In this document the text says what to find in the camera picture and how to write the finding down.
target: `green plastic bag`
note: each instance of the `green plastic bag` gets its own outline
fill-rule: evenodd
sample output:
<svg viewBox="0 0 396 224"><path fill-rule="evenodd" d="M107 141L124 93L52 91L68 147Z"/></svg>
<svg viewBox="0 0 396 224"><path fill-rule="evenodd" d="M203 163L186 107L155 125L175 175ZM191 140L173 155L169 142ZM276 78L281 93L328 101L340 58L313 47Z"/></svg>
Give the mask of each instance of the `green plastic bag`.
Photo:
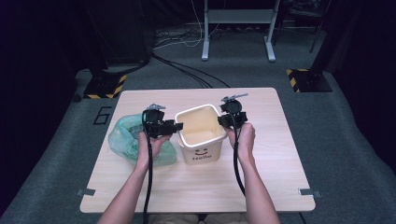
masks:
<svg viewBox="0 0 396 224"><path fill-rule="evenodd" d="M129 115L117 120L116 126L108 135L112 151L136 164L138 154L137 136L143 131L142 115ZM170 141L161 146L160 154L154 158L153 166L170 165L176 162L176 151Z"/></svg>

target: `white bucket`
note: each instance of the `white bucket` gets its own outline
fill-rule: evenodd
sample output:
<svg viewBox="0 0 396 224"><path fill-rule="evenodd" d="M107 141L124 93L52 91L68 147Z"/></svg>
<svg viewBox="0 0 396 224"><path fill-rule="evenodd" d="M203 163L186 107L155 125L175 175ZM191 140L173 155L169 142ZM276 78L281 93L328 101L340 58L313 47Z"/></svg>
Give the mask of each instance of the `white bucket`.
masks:
<svg viewBox="0 0 396 224"><path fill-rule="evenodd" d="M218 110L213 105L200 105L176 114L175 122L183 122L178 131L179 144L184 161L200 164L216 161L220 157L221 145L226 132L219 125Z"/></svg>

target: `person's left hand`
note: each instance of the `person's left hand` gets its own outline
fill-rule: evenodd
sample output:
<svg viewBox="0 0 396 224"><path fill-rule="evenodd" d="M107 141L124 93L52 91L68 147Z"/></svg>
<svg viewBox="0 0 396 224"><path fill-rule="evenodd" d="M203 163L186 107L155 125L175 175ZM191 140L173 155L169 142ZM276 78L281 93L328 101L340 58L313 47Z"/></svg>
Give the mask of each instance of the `person's left hand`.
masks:
<svg viewBox="0 0 396 224"><path fill-rule="evenodd" d="M156 156L158 156L158 154L160 154L161 146L165 141L169 140L171 137L172 134L161 136L155 139L150 138L150 143L152 147L152 159L154 159ZM149 165L149 146L145 133L143 132L139 133L138 142L139 142L139 152L137 155L136 166L137 164Z"/></svg>

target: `smiley face print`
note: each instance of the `smiley face print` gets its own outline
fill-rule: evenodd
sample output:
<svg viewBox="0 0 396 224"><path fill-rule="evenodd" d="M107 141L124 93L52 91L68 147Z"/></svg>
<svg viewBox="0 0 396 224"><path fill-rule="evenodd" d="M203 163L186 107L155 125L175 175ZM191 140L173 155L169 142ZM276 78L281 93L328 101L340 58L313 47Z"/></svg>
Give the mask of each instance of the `smiley face print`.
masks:
<svg viewBox="0 0 396 224"><path fill-rule="evenodd" d="M207 148L204 149L196 149L195 150L195 155L196 156L204 156L207 154Z"/></svg>

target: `gray carpet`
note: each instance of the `gray carpet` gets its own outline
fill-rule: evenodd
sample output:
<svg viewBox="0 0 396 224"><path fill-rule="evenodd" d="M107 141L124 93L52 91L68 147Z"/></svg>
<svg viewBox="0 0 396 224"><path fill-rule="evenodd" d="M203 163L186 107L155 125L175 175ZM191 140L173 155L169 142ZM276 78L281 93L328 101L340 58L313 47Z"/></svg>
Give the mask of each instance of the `gray carpet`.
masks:
<svg viewBox="0 0 396 224"><path fill-rule="evenodd" d="M268 62L263 35L256 32L224 34L212 40L207 62L201 61L202 42L196 47L177 44L154 52L205 71L234 88L277 90L308 182L322 194L316 198L315 210L303 213L306 223L396 223L395 175L356 127L332 74L324 74L332 92L295 93L291 88L286 69L311 66L321 43L310 54L312 40L308 32L282 31L274 47L275 63ZM214 78L194 74L213 88L226 88ZM76 78L78 93L82 94L91 75L83 70ZM193 78L151 59L147 66L128 75L122 90L196 88L202 86ZM81 213L82 198L76 193L87 187L108 127L108 123L94 125L94 120L101 108L111 117L117 101L84 99L70 103L48 149L0 223L96 222L100 214ZM298 213L279 216L282 223L303 223ZM136 216L134 223L141 223L141 216Z"/></svg>

